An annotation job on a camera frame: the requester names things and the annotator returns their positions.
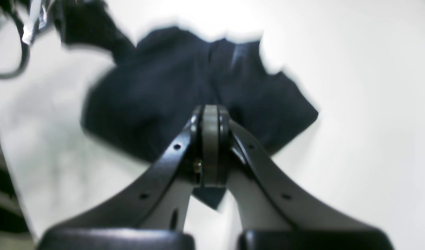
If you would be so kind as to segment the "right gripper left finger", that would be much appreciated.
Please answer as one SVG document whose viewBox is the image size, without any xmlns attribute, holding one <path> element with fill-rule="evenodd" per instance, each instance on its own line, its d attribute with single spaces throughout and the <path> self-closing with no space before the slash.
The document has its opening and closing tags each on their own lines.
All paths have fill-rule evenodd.
<svg viewBox="0 0 425 250">
<path fill-rule="evenodd" d="M 140 177 L 100 205 L 48 229 L 39 250 L 194 250 L 182 232 L 191 192 L 202 181 L 201 122 L 195 108 L 181 132 Z"/>
</svg>

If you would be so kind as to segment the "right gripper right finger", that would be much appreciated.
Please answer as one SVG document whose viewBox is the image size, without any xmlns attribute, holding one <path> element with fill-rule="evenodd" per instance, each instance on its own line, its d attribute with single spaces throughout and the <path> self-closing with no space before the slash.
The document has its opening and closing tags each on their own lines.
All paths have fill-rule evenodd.
<svg viewBox="0 0 425 250">
<path fill-rule="evenodd" d="M 226 184 L 243 232 L 238 250 L 392 250 L 388 236 L 303 190 L 261 144 L 217 106 Z"/>
</svg>

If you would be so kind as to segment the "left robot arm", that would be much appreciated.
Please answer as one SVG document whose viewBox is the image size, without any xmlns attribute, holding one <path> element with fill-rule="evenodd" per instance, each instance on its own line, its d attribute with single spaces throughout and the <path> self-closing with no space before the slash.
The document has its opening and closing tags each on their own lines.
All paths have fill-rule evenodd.
<svg viewBox="0 0 425 250">
<path fill-rule="evenodd" d="M 52 24 L 52 7 L 55 0 L 0 0 L 0 28 L 10 19 L 16 26 L 21 59 L 15 70 L 0 73 L 0 80 L 7 80 L 21 75 L 30 60 L 30 49 L 37 36 L 45 33 Z M 28 19 L 23 22 L 17 5 L 22 5 L 28 12 Z"/>
</svg>

